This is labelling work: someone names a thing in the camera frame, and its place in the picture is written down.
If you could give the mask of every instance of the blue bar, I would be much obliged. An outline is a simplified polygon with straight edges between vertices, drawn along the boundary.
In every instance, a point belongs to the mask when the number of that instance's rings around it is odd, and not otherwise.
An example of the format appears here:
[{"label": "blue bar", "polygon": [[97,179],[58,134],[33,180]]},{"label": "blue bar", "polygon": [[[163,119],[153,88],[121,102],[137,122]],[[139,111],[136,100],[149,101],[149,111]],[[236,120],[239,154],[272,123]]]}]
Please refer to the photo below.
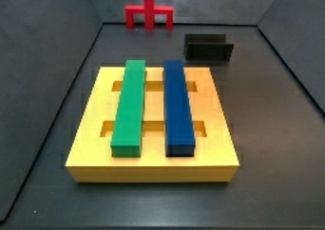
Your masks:
[{"label": "blue bar", "polygon": [[193,157],[195,137],[183,62],[163,61],[165,157]]}]

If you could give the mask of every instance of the rectangular slot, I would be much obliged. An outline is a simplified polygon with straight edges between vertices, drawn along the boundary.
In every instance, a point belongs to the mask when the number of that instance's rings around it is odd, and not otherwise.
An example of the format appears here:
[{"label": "rectangular slot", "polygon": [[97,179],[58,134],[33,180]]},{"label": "rectangular slot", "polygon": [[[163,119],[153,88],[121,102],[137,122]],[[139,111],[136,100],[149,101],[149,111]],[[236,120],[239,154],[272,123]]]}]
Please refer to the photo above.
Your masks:
[{"label": "rectangular slot", "polygon": [[[192,121],[195,137],[207,137],[207,131],[203,121]],[[104,121],[100,130],[100,137],[111,137],[113,130],[113,121]],[[163,121],[143,121],[141,137],[163,137],[164,122]]]},{"label": "rectangular slot", "polygon": [[204,121],[192,121],[195,137],[207,137]]},{"label": "rectangular slot", "polygon": [[113,130],[113,121],[104,121],[100,130],[100,137],[111,137]]},{"label": "rectangular slot", "polygon": [[143,121],[143,137],[163,137],[164,122],[163,121]]},{"label": "rectangular slot", "polygon": [[111,148],[113,157],[133,158],[140,156],[144,82],[144,61],[128,60],[112,131]]},{"label": "rectangular slot", "polygon": [[[112,91],[120,91],[121,81],[112,82]],[[145,81],[145,91],[163,91],[163,81]],[[187,81],[187,92],[196,92],[196,84],[193,81]]]},{"label": "rectangular slot", "polygon": [[192,157],[195,138],[183,62],[163,61],[165,156]]}]

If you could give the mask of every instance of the green block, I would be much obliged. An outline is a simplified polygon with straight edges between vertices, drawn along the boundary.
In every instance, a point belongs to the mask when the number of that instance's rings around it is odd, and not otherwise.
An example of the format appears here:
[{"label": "green block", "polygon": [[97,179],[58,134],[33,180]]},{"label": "green block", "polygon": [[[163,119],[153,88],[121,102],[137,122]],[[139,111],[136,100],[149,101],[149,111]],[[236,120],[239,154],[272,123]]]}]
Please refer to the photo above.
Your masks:
[{"label": "green block", "polygon": [[144,109],[145,62],[128,60],[112,131],[112,156],[140,157],[141,121]]}]

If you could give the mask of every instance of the red toy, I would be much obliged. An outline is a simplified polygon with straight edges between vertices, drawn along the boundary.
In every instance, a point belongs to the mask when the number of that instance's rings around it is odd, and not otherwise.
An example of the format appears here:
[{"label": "red toy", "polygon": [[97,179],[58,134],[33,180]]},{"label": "red toy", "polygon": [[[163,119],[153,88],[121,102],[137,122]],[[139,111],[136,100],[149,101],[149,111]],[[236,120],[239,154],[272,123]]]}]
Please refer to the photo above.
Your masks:
[{"label": "red toy", "polygon": [[127,29],[135,28],[135,14],[144,14],[144,28],[155,28],[155,15],[165,15],[165,29],[172,30],[173,8],[169,6],[155,6],[155,0],[143,0],[143,6],[125,6]]}]

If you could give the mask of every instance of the yellow block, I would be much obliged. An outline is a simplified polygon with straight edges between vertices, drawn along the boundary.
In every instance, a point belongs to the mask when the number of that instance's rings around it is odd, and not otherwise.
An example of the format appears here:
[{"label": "yellow block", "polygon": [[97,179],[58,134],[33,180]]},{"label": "yellow block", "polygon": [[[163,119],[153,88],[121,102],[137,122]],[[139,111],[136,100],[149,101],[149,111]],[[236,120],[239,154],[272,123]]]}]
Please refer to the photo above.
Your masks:
[{"label": "yellow block", "polygon": [[65,162],[76,182],[227,182],[238,157],[207,67],[185,67],[195,156],[165,158],[163,68],[145,68],[140,158],[113,158],[109,148],[124,67],[101,67]]}]

